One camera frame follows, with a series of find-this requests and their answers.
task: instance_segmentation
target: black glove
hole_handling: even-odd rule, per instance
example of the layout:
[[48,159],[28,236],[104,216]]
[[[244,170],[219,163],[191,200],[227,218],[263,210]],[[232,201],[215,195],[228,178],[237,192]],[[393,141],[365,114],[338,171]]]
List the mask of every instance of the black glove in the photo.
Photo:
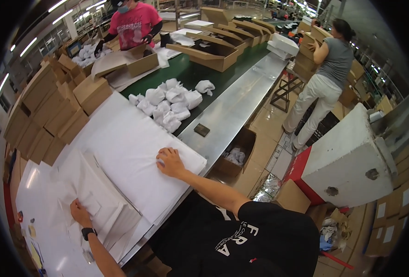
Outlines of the black glove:
[[94,51],[95,56],[97,56],[98,52],[103,50],[103,43],[104,43],[104,40],[101,40],[101,41],[98,42],[98,45],[97,45],[97,47],[95,48],[95,51]]
[[141,39],[141,42],[144,42],[144,43],[146,43],[146,44],[149,44],[151,41],[152,41],[152,36],[151,36],[151,35],[144,36],[144,37]]

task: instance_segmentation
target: graphic print on shirt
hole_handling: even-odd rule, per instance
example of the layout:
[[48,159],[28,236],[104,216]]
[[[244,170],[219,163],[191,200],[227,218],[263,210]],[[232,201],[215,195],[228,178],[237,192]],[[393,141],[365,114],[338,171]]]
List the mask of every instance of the graphic print on shirt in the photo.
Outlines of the graphic print on shirt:
[[117,32],[122,41],[123,49],[128,49],[141,44],[141,16],[131,17],[120,22]]
[[245,221],[242,221],[240,223],[240,227],[238,228],[238,230],[235,231],[235,233],[228,237],[228,238],[224,238],[222,239],[217,246],[215,247],[215,250],[222,253],[223,255],[225,255],[226,257],[229,257],[230,252],[229,252],[229,248],[227,247],[227,242],[230,240],[235,241],[236,245],[241,245],[243,243],[245,243],[247,241],[246,237],[243,237],[242,235],[244,234],[244,232],[246,231],[246,229],[249,229],[248,231],[254,236],[256,236],[258,234],[258,228],[255,226],[252,226],[250,224],[248,224]]

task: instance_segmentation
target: pink t-shirt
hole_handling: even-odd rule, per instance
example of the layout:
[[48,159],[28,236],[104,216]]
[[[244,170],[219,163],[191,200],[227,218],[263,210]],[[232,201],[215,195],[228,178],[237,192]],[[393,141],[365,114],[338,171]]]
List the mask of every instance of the pink t-shirt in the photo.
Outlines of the pink t-shirt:
[[157,10],[146,3],[138,2],[136,7],[125,13],[115,12],[110,19],[109,33],[119,35],[121,50],[128,50],[141,44],[154,25],[161,21]]

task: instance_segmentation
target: gray t-shirt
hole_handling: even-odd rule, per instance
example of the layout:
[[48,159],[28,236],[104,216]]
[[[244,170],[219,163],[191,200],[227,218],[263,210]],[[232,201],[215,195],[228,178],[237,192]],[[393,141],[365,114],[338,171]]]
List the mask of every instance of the gray t-shirt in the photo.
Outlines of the gray t-shirt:
[[329,54],[316,74],[329,78],[342,89],[351,70],[354,53],[349,44],[340,39],[325,38],[323,41],[328,45]]

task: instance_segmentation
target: black t-shirt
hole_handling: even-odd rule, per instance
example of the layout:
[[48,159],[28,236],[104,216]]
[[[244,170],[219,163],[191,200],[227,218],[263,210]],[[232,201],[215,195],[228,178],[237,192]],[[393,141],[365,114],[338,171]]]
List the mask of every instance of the black t-shirt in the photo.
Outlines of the black t-shirt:
[[313,275],[319,233],[307,215],[251,201],[240,207],[237,221],[202,197],[192,198],[194,207],[162,231],[161,246],[152,247],[172,267],[168,277]]

